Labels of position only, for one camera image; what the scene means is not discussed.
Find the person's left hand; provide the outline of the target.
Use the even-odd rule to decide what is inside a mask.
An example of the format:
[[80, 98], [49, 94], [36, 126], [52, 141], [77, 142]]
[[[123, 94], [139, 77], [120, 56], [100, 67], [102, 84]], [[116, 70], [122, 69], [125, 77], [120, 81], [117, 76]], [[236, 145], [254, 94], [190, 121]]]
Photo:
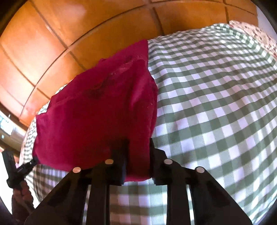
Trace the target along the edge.
[[13, 190], [13, 197], [29, 214], [32, 213], [34, 210], [33, 197], [26, 181], [21, 181], [19, 187]]

